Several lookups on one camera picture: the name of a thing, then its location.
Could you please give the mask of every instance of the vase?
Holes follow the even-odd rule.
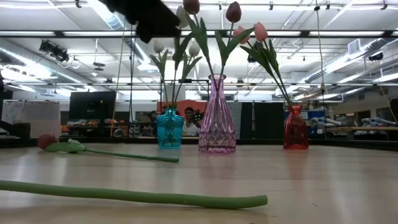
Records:
[[[182,140],[184,118],[176,115],[177,109],[166,109],[156,117],[157,142],[161,149],[179,149]]]
[[[307,125],[301,117],[302,106],[292,106],[285,122],[284,149],[308,149]]]
[[[199,151],[202,153],[229,154],[236,150],[235,129],[224,96],[225,75],[215,75],[211,80],[211,95],[199,132]]]

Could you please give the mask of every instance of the cable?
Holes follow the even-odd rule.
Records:
[[[325,114],[325,120],[323,123],[324,126],[324,132],[323,134],[325,135],[326,139],[326,109],[325,109],[325,82],[323,79],[323,55],[322,55],[322,43],[321,43],[321,34],[320,34],[320,28],[319,28],[319,6],[318,6],[318,0],[315,0],[315,10],[317,12],[317,31],[318,31],[318,41],[319,41],[319,54],[321,55],[321,74],[322,74],[322,83],[321,83],[321,93],[322,93],[322,104],[323,104],[323,113]]]
[[[118,80],[116,82],[116,94],[114,97],[114,107],[113,107],[113,115],[112,115],[112,121],[111,121],[111,137],[112,137],[112,133],[113,133],[113,121],[114,121],[114,115],[116,113],[116,100],[118,99],[118,89],[119,89],[119,77],[120,77],[120,69],[121,69],[121,65],[122,65],[122,56],[123,56],[123,38],[124,38],[124,33],[126,30],[124,30],[126,26],[126,19],[124,19],[124,25],[123,25],[123,35],[122,35],[122,46],[120,49],[120,59],[119,59],[119,70],[118,70]]]

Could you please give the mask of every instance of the person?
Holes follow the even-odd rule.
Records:
[[[195,121],[194,110],[191,107],[185,109],[185,121],[183,126],[183,135],[198,136],[200,131],[200,124]]]

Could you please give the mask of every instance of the black object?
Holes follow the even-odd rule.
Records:
[[[378,53],[377,55],[373,55],[369,57],[369,60],[371,62],[375,61],[375,60],[382,60],[384,58],[383,52]]]
[[[253,106],[252,103],[242,103],[240,139],[253,138]]]
[[[284,104],[255,103],[256,139],[284,138]]]
[[[112,118],[115,107],[115,91],[72,92],[70,95],[70,119]]]
[[[161,0],[99,0],[111,12],[117,11],[132,25],[136,34],[145,42],[153,37],[176,37],[181,34],[178,17]]]

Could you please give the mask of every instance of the wooden table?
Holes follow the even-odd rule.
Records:
[[[328,146],[285,152],[238,146],[233,155],[201,155],[150,144],[87,144],[121,153],[178,156],[178,164],[37,147],[0,150],[0,179],[144,192],[249,196],[269,205],[217,210],[0,191],[0,223],[18,224],[395,224],[398,153]]]

